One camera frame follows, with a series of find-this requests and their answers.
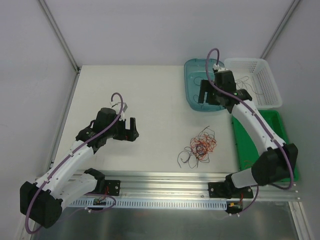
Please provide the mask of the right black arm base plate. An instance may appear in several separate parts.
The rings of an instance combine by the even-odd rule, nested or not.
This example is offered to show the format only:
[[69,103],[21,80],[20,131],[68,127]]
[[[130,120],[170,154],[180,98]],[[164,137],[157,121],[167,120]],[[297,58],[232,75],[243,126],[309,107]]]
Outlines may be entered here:
[[253,199],[253,191],[251,187],[227,188],[224,182],[209,182],[208,195],[213,199]]

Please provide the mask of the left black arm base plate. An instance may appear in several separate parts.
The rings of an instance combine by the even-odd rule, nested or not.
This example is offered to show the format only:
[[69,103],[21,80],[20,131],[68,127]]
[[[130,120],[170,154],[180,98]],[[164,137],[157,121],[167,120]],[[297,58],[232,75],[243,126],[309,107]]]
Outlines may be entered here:
[[95,194],[109,195],[109,196],[119,196],[121,190],[120,180],[107,180],[105,179],[103,184],[94,190]]

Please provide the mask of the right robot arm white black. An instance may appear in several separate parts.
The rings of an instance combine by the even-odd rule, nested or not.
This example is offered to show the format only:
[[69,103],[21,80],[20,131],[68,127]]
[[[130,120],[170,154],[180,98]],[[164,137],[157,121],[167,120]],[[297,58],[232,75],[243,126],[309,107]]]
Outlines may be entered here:
[[258,152],[258,159],[250,168],[227,175],[215,192],[222,198],[231,199],[251,186],[291,189],[298,157],[296,145],[286,143],[272,130],[248,91],[237,89],[231,70],[215,69],[213,73],[214,79],[201,81],[198,102],[227,109],[241,123]]

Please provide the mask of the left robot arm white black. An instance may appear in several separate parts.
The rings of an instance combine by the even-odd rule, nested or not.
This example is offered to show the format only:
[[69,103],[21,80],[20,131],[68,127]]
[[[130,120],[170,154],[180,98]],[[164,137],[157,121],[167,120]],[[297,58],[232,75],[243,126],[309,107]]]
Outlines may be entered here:
[[107,140],[133,142],[139,137],[136,119],[126,119],[121,109],[101,108],[89,126],[80,130],[64,159],[34,183],[26,181],[19,190],[20,212],[25,215],[27,233],[35,234],[29,227],[33,220],[41,227],[50,228],[60,218],[63,210],[86,194],[107,195],[105,175],[89,168],[79,179],[69,182],[79,167],[103,147]]

